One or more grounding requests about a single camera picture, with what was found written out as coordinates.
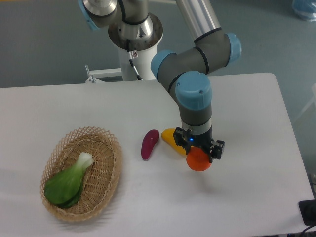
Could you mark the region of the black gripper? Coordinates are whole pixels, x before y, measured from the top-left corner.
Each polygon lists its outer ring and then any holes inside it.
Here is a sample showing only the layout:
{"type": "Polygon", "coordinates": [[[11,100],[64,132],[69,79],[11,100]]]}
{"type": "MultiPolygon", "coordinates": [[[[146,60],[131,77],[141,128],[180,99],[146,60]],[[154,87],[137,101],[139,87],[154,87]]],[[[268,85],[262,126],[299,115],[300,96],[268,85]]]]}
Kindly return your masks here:
{"type": "Polygon", "coordinates": [[[173,138],[177,147],[181,147],[185,154],[188,154],[190,147],[199,147],[203,151],[210,151],[209,162],[221,159],[225,142],[222,140],[214,141],[212,137],[212,126],[203,134],[194,135],[191,130],[176,127],[173,138]]]}

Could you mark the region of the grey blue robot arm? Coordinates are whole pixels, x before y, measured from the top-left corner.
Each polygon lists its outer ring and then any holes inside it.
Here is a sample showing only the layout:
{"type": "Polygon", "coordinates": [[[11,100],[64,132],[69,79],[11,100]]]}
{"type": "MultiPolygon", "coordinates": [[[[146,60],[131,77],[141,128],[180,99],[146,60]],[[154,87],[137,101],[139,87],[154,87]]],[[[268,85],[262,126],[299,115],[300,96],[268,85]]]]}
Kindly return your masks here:
{"type": "Polygon", "coordinates": [[[220,159],[223,141],[212,137],[212,89],[208,74],[241,56],[239,38],[224,33],[208,0],[178,0],[194,47],[177,54],[157,51],[163,37],[161,21],[149,12],[146,0],[80,0],[92,30],[108,28],[118,50],[124,81],[157,80],[176,102],[182,126],[173,138],[186,154],[199,148],[209,163],[220,159]]]}

